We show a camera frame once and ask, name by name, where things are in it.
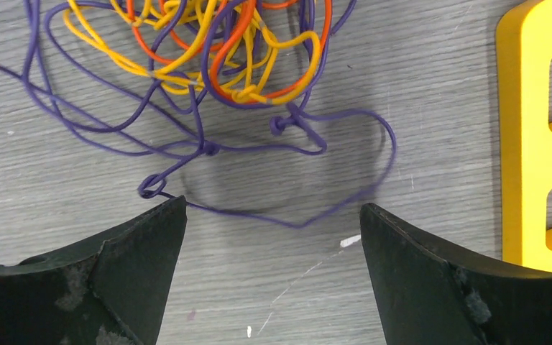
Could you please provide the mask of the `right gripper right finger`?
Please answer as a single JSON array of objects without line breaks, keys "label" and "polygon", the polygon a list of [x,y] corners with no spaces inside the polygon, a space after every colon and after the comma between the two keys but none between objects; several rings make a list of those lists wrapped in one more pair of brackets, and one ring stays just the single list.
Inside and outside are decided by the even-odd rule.
[{"label": "right gripper right finger", "polygon": [[359,220],[388,344],[552,344],[552,272],[473,252],[373,203]]}]

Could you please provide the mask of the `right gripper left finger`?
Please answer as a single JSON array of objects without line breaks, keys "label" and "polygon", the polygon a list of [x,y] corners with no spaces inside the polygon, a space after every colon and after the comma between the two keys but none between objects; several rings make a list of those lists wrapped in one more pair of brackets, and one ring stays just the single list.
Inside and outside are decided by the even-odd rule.
[{"label": "right gripper left finger", "polygon": [[19,264],[0,264],[0,344],[155,344],[187,223],[174,198]]}]

